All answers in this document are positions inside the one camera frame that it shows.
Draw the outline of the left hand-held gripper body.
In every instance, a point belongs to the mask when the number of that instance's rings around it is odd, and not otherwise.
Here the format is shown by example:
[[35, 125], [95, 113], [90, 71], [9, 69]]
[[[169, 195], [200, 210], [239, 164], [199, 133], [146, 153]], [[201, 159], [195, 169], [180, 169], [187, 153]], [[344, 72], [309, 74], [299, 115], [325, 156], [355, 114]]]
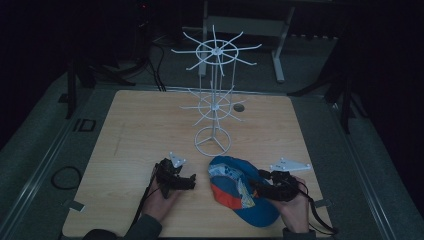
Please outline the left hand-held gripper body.
[[170, 152], [168, 158], [164, 158], [156, 164], [156, 181], [164, 198], [169, 198], [169, 192], [175, 190], [174, 186], [177, 183], [187, 183], [181, 181], [179, 176], [185, 163], [186, 160], [184, 158], [180, 158]]

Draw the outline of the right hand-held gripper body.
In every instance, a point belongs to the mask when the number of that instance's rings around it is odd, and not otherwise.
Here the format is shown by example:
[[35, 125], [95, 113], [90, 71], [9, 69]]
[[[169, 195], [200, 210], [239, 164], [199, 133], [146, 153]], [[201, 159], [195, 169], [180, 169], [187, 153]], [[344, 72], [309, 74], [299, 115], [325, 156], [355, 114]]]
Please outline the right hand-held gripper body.
[[298, 181], [291, 175], [293, 171], [310, 170], [309, 163], [301, 163], [281, 157], [276, 163], [271, 164], [269, 172], [273, 179], [269, 190], [268, 199], [276, 201], [291, 201], [299, 193]]

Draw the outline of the blue and orange cap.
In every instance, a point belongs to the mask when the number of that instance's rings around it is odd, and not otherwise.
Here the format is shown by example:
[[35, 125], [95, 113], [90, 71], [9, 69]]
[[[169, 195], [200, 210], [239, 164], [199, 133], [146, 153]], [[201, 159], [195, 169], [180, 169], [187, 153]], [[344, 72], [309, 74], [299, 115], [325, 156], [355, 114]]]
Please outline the blue and orange cap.
[[215, 200], [255, 227], [268, 227], [280, 216], [266, 199], [259, 197], [250, 182], [268, 185], [250, 162], [231, 156], [216, 156], [208, 166]]

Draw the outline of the person's right hand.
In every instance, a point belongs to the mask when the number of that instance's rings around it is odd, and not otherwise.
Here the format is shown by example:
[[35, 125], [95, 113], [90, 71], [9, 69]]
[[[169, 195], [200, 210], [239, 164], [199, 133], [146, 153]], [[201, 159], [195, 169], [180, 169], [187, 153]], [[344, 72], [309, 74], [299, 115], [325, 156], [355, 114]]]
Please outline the person's right hand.
[[296, 178], [299, 182], [299, 193], [291, 201], [270, 200], [270, 203], [278, 210], [285, 227], [293, 233], [309, 232], [309, 200], [302, 194], [305, 190], [305, 181]]

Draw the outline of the person's left hand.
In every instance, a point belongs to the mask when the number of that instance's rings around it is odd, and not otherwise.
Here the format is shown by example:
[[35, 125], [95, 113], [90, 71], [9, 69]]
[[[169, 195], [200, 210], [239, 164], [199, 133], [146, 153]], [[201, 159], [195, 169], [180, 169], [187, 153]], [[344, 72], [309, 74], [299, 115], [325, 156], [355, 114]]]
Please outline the person's left hand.
[[153, 181], [144, 201], [142, 213], [162, 222], [177, 202], [181, 191], [174, 191], [169, 198], [164, 198], [156, 181]]

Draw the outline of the black metal stand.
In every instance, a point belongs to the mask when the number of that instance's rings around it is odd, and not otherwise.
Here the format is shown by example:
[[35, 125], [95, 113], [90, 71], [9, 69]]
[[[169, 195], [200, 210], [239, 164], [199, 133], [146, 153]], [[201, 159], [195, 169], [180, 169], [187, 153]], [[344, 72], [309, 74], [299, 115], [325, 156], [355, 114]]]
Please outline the black metal stand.
[[360, 40], [353, 30], [345, 30], [338, 38], [317, 80], [300, 90], [288, 93], [288, 96], [300, 97], [328, 84], [324, 100], [329, 104], [335, 104], [342, 98], [340, 124], [344, 132], [349, 134], [353, 82], [359, 74], [360, 60]]
[[134, 83], [124, 80], [117, 73], [114, 73], [91, 58], [82, 56], [72, 58], [67, 63], [67, 92], [59, 98], [60, 103], [67, 104], [67, 119], [72, 117], [77, 107], [77, 80], [80, 80], [84, 88], [94, 88], [96, 86], [95, 72], [106, 76], [118, 84], [134, 86]]

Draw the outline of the black rectangular floor bracket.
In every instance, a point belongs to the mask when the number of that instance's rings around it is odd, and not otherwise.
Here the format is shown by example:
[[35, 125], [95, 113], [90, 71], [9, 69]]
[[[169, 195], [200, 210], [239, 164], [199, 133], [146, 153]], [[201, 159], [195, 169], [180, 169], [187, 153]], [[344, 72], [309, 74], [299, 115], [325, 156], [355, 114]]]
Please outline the black rectangular floor bracket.
[[92, 132], [97, 122], [92, 119], [78, 119], [74, 125], [74, 132]]

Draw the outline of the white metal desk frame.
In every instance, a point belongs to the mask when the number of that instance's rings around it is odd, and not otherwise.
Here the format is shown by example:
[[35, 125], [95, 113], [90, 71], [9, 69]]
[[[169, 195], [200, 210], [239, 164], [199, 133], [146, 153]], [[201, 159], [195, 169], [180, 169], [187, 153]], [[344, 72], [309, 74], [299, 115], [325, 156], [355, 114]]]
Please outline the white metal desk frame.
[[271, 51], [271, 58], [276, 81], [278, 83], [283, 83], [285, 81], [285, 76], [280, 56], [288, 36], [288, 30], [295, 8], [288, 8], [287, 13], [284, 14], [284, 20], [227, 17], [212, 15], [209, 12], [211, 1], [212, 0], [203, 0], [202, 39], [207, 39], [208, 33], [212, 31], [214, 26], [217, 26], [221, 33], [239, 34], [243, 32], [244, 34], [253, 36], [277, 37], [279, 43], [277, 47]]

